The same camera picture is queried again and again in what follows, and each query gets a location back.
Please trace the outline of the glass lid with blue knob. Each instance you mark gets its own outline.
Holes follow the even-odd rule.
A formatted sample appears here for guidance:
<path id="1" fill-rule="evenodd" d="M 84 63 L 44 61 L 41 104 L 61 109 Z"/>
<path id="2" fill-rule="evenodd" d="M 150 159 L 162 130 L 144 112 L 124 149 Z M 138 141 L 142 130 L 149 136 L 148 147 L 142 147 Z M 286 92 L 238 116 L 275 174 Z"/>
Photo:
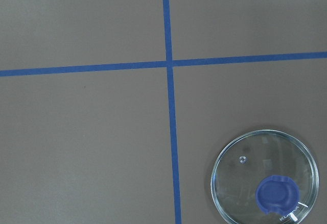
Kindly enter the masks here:
<path id="1" fill-rule="evenodd" d="M 297 138 L 257 130 L 221 151 L 210 183 L 213 203 L 227 223 L 301 223 L 316 202 L 319 171 Z"/>

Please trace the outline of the brown table mat with grid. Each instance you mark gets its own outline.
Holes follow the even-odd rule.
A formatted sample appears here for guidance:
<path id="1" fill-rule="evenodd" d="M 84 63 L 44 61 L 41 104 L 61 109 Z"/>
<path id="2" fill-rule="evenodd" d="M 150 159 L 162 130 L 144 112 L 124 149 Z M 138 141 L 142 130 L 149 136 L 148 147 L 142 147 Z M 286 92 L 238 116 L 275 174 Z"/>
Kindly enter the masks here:
<path id="1" fill-rule="evenodd" d="M 326 223 L 326 0 L 1 0 L 1 223 L 235 221 L 211 174 L 256 130 L 319 191 L 255 215 L 247 165 L 313 171 L 244 146 L 237 222 Z"/>

